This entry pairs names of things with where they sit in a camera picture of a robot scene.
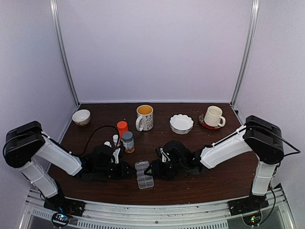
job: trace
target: white backdrop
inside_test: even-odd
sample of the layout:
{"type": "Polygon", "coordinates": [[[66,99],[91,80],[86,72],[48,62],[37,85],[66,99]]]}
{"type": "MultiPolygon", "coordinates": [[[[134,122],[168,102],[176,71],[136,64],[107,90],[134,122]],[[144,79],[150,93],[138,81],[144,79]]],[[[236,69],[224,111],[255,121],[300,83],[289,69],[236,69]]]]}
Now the white backdrop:
{"type": "Polygon", "coordinates": [[[278,125],[283,137],[302,151],[285,158],[276,176],[297,228],[305,224],[304,47],[305,2],[260,1],[254,44],[237,100],[243,118],[253,114],[278,125]]]}
{"type": "Polygon", "coordinates": [[[80,102],[229,102],[251,0],[65,0],[80,102]]]}
{"type": "MultiPolygon", "coordinates": [[[[38,120],[57,140],[75,105],[62,67],[48,0],[0,0],[0,146],[38,120]]],[[[29,182],[0,157],[0,228],[18,228],[29,182]]]]}

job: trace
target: orange bottle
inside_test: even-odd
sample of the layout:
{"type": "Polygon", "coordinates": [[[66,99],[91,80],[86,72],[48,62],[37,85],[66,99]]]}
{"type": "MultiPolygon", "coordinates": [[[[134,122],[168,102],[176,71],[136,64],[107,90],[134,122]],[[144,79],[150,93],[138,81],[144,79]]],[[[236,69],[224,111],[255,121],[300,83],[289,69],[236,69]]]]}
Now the orange bottle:
{"type": "Polygon", "coordinates": [[[120,121],[120,122],[118,122],[118,124],[116,126],[118,127],[118,131],[119,131],[119,134],[120,134],[120,139],[122,139],[123,133],[128,131],[127,122],[120,121]]]}

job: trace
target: bottle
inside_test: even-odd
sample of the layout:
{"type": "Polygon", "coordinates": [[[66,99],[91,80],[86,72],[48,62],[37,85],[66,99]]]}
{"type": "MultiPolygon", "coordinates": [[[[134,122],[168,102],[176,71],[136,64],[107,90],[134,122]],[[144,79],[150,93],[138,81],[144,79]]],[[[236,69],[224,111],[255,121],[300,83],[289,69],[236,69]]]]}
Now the bottle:
{"type": "Polygon", "coordinates": [[[124,132],[128,131],[128,125],[127,125],[127,122],[125,121],[120,121],[117,123],[116,125],[118,127],[118,131],[119,131],[119,134],[120,134],[120,139],[122,139],[122,135],[124,132]]]}
{"type": "Polygon", "coordinates": [[[122,134],[123,145],[126,148],[125,152],[131,154],[134,152],[134,140],[133,134],[130,131],[124,132],[122,134]]]}
{"type": "Polygon", "coordinates": [[[118,135],[114,135],[112,138],[113,138],[113,144],[114,144],[115,148],[121,145],[121,141],[120,141],[118,135]]]}
{"type": "Polygon", "coordinates": [[[104,145],[107,145],[107,146],[109,146],[110,148],[112,148],[112,145],[111,145],[111,143],[110,142],[104,142],[104,145]]]}

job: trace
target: small white bowl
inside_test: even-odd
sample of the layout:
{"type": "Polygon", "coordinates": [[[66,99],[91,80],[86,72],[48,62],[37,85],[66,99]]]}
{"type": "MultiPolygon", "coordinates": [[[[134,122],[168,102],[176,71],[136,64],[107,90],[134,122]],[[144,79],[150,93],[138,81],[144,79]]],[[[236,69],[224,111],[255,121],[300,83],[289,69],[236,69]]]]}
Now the small white bowl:
{"type": "Polygon", "coordinates": [[[75,122],[76,125],[87,125],[90,122],[90,111],[79,110],[73,114],[72,120],[73,122],[75,122]]]}
{"type": "Polygon", "coordinates": [[[194,125],[194,121],[191,117],[185,114],[175,114],[170,119],[170,126],[173,132],[179,135],[188,134],[194,125]]]}

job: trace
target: brown wooden tabletop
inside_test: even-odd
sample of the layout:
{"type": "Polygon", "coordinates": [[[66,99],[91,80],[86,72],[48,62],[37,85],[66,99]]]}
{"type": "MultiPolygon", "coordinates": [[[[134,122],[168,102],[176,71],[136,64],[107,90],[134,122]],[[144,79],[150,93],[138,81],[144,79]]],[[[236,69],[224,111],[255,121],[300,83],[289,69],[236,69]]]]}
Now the brown wooden tabletop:
{"type": "MultiPolygon", "coordinates": [[[[71,123],[62,145],[74,154],[81,154],[92,131],[101,125],[116,125],[126,120],[134,134],[135,152],[125,154],[123,160],[134,166],[139,161],[157,159],[155,148],[170,140],[181,141],[192,152],[209,145],[235,131],[239,122],[229,104],[217,104],[226,118],[225,127],[208,130],[198,122],[198,116],[211,104],[150,104],[154,108],[154,127],[147,132],[135,129],[136,108],[142,104],[83,104],[80,109],[91,112],[87,126],[71,123]],[[194,127],[187,135],[177,135],[169,127],[169,119],[174,114],[186,114],[194,120],[194,127]]],[[[114,130],[103,129],[92,138],[87,153],[105,141],[112,141],[114,130]]],[[[150,189],[138,188],[137,180],[106,182],[78,181],[60,168],[52,165],[49,174],[56,179],[65,196],[89,201],[113,204],[168,205],[202,203],[247,196],[254,178],[257,158],[254,153],[245,153],[219,164],[216,168],[200,176],[179,176],[176,180],[154,180],[150,189]]]]}

